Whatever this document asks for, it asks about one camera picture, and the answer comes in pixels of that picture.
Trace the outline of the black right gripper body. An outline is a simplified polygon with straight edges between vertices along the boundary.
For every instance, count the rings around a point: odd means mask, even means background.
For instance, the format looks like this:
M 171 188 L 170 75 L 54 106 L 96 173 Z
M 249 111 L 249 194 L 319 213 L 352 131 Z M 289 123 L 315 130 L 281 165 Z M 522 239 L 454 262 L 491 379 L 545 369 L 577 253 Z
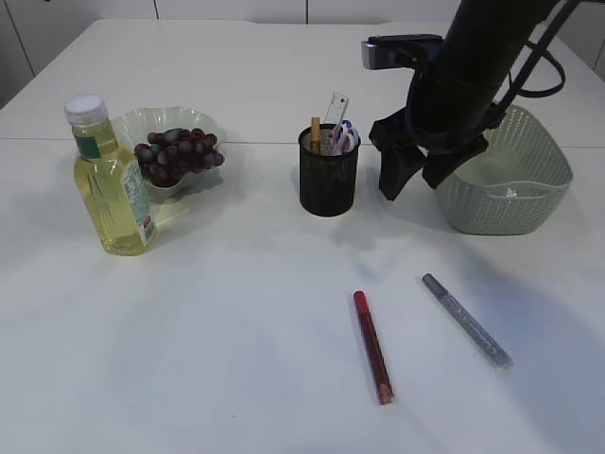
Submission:
M 372 125 L 372 144 L 446 148 L 481 135 L 497 112 L 497 92 L 547 15 L 546 1 L 460 2 L 438 56 L 411 69 L 406 106 Z

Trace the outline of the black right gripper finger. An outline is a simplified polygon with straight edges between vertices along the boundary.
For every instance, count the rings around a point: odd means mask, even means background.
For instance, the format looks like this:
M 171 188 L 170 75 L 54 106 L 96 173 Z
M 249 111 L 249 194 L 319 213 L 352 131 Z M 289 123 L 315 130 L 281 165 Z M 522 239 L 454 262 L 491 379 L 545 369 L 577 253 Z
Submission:
M 460 166 L 485 152 L 488 145 L 484 136 L 477 136 L 467 143 L 430 148 L 423 167 L 423 179 L 431 188 L 437 188 Z
M 427 157 L 414 145 L 394 145 L 382 151 L 379 189 L 384 197 L 394 201 L 426 162 Z

